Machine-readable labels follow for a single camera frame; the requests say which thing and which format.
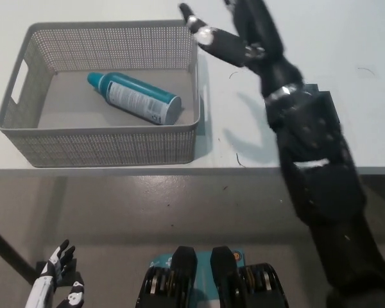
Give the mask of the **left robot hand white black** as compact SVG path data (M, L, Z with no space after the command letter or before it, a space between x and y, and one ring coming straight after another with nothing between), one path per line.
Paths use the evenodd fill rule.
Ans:
M25 307L52 307L56 290L69 274L74 275L71 290L57 307L83 307L85 284L81 273L73 270L73 257L76 247L69 247L69 244L69 240L66 239L47 260L31 288Z

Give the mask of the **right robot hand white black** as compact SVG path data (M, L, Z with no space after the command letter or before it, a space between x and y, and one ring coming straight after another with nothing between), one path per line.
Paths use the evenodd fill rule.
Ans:
M264 1L225 1L237 34L208 25L186 3L179 4L185 25L197 45L236 67L247 67L261 79L266 98L282 87L301 87L300 70L284 56L284 45Z

